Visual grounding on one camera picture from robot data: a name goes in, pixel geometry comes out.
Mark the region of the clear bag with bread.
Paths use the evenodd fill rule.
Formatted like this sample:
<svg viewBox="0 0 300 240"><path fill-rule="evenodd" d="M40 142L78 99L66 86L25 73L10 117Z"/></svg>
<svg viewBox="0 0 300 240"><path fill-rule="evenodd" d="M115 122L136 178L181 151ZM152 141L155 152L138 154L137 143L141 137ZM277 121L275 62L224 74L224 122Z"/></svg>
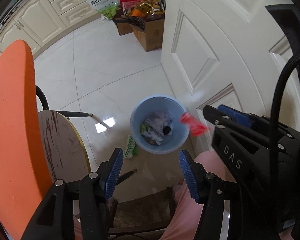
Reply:
<svg viewBox="0 0 300 240"><path fill-rule="evenodd" d="M142 124L148 128L148 132L145 136L142 135L142 137L150 145L161 146L173 135L174 117L170 113L155 112L145 119ZM163 128L165 126L170 126L172 129L171 136L163 134Z"/></svg>

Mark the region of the pink trouser leg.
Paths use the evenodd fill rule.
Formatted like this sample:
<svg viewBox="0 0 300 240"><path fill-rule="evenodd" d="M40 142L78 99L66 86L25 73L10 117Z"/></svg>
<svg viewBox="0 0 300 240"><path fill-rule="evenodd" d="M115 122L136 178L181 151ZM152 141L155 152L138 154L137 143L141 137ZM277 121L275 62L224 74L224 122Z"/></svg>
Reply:
<svg viewBox="0 0 300 240"><path fill-rule="evenodd" d="M226 167L216 152L203 152L198 155L194 161L202 164L207 172L216 174L222 180L225 179ZM177 204L175 214L160 238L171 240L194 239L203 205L197 204L195 200L191 198L185 182L183 182L181 188L175 192L174 199Z"/></svg>

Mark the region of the orange round table mat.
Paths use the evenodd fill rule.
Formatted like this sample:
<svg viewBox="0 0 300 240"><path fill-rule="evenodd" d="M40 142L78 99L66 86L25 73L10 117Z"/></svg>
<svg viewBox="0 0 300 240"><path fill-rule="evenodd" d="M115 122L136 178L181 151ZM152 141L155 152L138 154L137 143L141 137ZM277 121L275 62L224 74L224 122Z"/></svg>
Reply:
<svg viewBox="0 0 300 240"><path fill-rule="evenodd" d="M52 185L40 136L33 55L17 40L0 56L0 222L21 239Z"/></svg>

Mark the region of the lower kitchen cabinets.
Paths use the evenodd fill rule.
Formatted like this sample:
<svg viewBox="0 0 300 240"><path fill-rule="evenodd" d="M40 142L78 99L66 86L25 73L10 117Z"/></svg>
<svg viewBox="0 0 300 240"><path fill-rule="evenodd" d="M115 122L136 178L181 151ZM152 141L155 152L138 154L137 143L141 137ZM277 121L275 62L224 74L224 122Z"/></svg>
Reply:
<svg viewBox="0 0 300 240"><path fill-rule="evenodd" d="M87 0L21 0L0 21L0 56L24 40L34 57L71 31L99 18Z"/></svg>

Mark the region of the red snack wrapper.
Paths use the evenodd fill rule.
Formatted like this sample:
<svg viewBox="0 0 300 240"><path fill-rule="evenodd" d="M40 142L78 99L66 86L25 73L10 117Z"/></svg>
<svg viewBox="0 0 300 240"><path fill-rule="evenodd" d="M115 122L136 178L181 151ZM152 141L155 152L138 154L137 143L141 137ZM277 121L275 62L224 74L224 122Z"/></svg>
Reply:
<svg viewBox="0 0 300 240"><path fill-rule="evenodd" d="M180 122L189 127L190 134L193 137L200 137L209 131L209 128L206 125L188 112L181 115Z"/></svg>

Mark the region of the green checkered wrapper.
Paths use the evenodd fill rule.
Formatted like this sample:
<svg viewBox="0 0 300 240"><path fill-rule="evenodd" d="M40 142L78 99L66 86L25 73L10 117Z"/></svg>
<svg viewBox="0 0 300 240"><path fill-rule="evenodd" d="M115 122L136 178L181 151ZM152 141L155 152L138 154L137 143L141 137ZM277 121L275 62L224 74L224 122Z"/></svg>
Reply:
<svg viewBox="0 0 300 240"><path fill-rule="evenodd" d="M134 140L134 138L129 135L127 138L126 149L124 152L124 157L127 159L132 159L138 153L138 146Z"/></svg>

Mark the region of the wooden round table top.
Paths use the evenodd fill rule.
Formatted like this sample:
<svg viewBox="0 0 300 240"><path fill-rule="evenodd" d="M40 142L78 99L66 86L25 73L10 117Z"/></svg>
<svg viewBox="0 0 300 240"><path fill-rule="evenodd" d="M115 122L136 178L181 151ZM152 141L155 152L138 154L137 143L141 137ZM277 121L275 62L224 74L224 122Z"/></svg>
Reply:
<svg viewBox="0 0 300 240"><path fill-rule="evenodd" d="M85 145L77 129L61 113L44 110L38 113L45 159L53 181L69 183L91 172Z"/></svg>

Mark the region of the white door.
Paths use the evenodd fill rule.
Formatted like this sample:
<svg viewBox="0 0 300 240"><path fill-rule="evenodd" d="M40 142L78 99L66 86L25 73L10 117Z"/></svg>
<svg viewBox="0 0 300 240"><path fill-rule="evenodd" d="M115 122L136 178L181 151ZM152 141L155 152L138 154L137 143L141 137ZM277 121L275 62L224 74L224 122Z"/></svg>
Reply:
<svg viewBox="0 0 300 240"><path fill-rule="evenodd" d="M267 11L290 0L166 0L162 66L175 97L203 119L207 105L269 116L292 50Z"/></svg>

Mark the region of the light blue trash bin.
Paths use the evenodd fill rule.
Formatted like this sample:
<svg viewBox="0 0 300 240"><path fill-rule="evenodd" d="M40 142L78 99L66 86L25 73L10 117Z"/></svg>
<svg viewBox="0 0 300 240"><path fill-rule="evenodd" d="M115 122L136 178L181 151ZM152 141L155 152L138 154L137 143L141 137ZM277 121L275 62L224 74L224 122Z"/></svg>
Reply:
<svg viewBox="0 0 300 240"><path fill-rule="evenodd" d="M141 100L130 116L130 131L136 144L153 154L168 154L181 148L190 130L180 121L185 107L168 95Z"/></svg>

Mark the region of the yellow green snack bag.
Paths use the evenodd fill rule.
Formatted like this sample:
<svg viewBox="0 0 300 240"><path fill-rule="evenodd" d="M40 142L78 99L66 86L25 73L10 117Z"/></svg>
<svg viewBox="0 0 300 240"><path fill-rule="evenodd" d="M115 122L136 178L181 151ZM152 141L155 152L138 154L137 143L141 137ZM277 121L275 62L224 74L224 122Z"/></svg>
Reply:
<svg viewBox="0 0 300 240"><path fill-rule="evenodd" d="M142 125L140 126L140 134L143 135L143 136L145 136L145 134L146 134L147 132L148 132L147 126L144 125L144 124L142 124Z"/></svg>

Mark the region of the brown cardboard box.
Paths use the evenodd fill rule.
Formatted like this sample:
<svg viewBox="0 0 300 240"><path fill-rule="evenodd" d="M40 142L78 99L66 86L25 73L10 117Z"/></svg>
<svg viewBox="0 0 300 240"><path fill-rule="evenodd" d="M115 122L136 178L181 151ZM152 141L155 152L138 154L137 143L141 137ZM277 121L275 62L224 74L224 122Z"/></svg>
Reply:
<svg viewBox="0 0 300 240"><path fill-rule="evenodd" d="M165 19L145 22L138 17L128 18L120 9L112 19L120 36L133 33L146 52L162 48Z"/></svg>

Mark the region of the black plastic bag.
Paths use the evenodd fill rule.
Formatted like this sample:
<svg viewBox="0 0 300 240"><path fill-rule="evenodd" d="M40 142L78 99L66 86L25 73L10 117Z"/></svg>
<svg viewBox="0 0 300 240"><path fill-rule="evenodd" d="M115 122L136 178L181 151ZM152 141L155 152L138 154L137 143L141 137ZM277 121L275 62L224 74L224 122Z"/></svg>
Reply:
<svg viewBox="0 0 300 240"><path fill-rule="evenodd" d="M169 135L169 136L172 135L172 129L170 128L170 126L165 126L165 127L163 128L163 134L164 134L164 135Z"/></svg>

